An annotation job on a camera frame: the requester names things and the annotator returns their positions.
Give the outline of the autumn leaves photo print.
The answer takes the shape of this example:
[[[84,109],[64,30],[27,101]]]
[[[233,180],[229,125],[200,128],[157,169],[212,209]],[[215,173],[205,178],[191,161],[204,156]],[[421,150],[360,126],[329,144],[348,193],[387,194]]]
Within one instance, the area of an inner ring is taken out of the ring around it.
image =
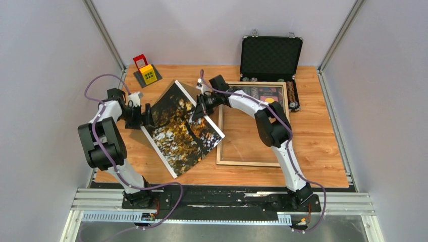
[[[196,101],[177,80],[151,107],[154,127],[141,130],[173,178],[193,168],[225,134],[209,116],[192,120]]]

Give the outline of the wooden picture frame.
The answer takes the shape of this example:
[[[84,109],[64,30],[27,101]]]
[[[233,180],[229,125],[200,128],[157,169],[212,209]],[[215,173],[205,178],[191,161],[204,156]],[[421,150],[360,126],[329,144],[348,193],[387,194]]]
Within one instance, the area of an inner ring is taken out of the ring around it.
[[[287,87],[284,82],[229,82],[261,101],[277,101],[289,117]],[[220,106],[218,126],[225,134],[217,146],[216,164],[279,167],[275,154],[259,137],[255,120],[244,112]]]

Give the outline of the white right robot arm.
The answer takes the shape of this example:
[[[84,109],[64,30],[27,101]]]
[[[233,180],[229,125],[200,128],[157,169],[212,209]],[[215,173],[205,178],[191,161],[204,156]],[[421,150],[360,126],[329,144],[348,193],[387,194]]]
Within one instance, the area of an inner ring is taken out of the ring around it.
[[[291,125],[282,106],[277,101],[261,101],[240,88],[230,87],[221,75],[209,81],[200,77],[196,87],[201,93],[197,95],[192,120],[213,114],[214,108],[221,105],[240,110],[254,118],[259,138],[273,150],[285,177],[289,206],[297,211],[307,206],[313,190],[299,167],[292,146]]]

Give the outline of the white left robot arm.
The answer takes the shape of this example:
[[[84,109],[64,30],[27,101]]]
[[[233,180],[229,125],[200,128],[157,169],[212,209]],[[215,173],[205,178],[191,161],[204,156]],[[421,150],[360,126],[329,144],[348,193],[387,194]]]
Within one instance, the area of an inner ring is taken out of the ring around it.
[[[127,161],[125,142],[117,127],[123,120],[125,128],[139,130],[142,126],[152,128],[154,121],[149,103],[141,110],[141,92],[126,94],[113,88],[107,91],[107,99],[98,101],[95,117],[78,127],[78,135],[88,165],[106,171],[123,186],[126,202],[140,208],[154,204],[154,194],[149,183]]]

